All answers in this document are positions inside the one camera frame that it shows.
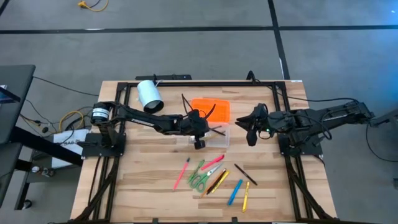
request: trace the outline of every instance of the white cylinder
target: white cylinder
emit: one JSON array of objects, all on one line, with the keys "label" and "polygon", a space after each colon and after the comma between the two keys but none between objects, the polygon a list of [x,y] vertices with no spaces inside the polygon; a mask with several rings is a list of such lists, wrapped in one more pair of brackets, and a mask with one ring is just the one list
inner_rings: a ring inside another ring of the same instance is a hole
[{"label": "white cylinder", "polygon": [[139,101],[144,107],[145,112],[156,113],[163,108],[164,103],[152,80],[144,80],[140,82],[137,89]]}]

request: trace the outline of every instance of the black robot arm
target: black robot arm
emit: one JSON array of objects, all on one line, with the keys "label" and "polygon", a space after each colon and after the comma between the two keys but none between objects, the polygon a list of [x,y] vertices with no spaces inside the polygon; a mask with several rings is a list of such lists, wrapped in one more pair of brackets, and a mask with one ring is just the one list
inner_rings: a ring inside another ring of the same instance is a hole
[{"label": "black robot arm", "polygon": [[373,117],[366,105],[357,101],[322,110],[304,109],[272,113],[268,113],[265,104],[259,103],[249,116],[238,118],[236,124],[248,132],[246,139],[250,146],[256,145],[257,133],[268,132],[269,138],[275,133],[284,134],[289,138],[290,147],[299,147],[321,133],[324,135],[321,140],[331,139],[330,129],[343,124],[368,123]]},{"label": "black robot arm", "polygon": [[[115,115],[109,119],[112,110]],[[201,118],[198,110],[191,110],[185,116],[180,114],[156,116],[113,101],[94,104],[91,123],[99,128],[103,147],[113,147],[117,144],[119,133],[114,128],[122,121],[149,126],[164,135],[194,136],[195,149],[205,147],[205,142],[199,139],[210,130],[206,118]]]}]

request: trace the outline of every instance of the scissors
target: scissors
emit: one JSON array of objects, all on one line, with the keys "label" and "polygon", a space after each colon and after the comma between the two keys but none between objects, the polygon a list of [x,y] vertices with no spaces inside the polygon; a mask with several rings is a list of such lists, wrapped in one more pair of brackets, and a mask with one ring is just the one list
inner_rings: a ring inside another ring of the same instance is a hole
[{"label": "scissors", "polygon": [[202,175],[196,175],[191,181],[191,188],[197,189],[199,192],[203,192],[206,188],[206,181],[209,179],[210,175],[213,174],[220,166],[223,165],[222,163],[220,165],[217,165],[216,167],[212,168],[208,172],[205,172]]},{"label": "scissors", "polygon": [[193,180],[193,178],[196,176],[196,174],[198,173],[199,168],[201,168],[205,163],[205,160],[200,161],[199,166],[195,169],[195,171],[193,171],[193,173],[191,174],[191,176],[189,176],[188,178],[188,182],[191,182]]}]

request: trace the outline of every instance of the orange tray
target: orange tray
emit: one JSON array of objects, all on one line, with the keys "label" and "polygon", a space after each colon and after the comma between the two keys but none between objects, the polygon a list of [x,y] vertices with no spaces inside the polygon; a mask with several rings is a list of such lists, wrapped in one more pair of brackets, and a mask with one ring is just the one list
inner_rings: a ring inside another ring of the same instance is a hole
[{"label": "orange tray", "polygon": [[210,112],[214,104],[216,107],[207,118],[207,121],[228,123],[229,117],[231,116],[228,100],[194,98],[191,101],[192,108],[198,109],[201,117],[205,117],[206,114]]}]

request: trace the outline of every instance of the concrete floor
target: concrete floor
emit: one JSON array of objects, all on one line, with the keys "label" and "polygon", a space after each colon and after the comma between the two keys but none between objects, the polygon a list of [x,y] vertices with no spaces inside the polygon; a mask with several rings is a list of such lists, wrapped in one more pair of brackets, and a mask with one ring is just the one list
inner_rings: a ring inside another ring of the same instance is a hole
[{"label": "concrete floor", "polygon": [[[0,29],[272,25],[265,0],[114,0],[101,13],[79,9],[77,2],[11,0],[0,17]],[[280,26],[398,24],[394,0],[274,2]],[[357,98],[378,116],[398,107],[398,30],[282,31],[281,35],[291,79],[304,81],[308,98]],[[273,31],[0,35],[0,49],[1,65],[34,64],[35,76],[90,93],[99,92],[103,80],[133,80],[153,73],[242,79],[253,70],[260,79],[282,79]],[[96,101],[38,80],[27,99],[52,121]],[[39,119],[28,104],[22,113]],[[30,130],[23,122],[18,125]],[[332,131],[332,141],[322,142],[337,214],[343,220],[398,223],[398,190],[392,184],[398,164],[371,154],[364,128],[347,125]],[[380,156],[398,160],[395,134],[385,125],[371,129],[369,140]],[[26,149],[21,156],[28,158],[29,153]],[[68,220],[78,177],[32,184],[28,197],[35,206],[14,211],[22,176],[16,172],[12,178],[0,209],[1,223]]]}]

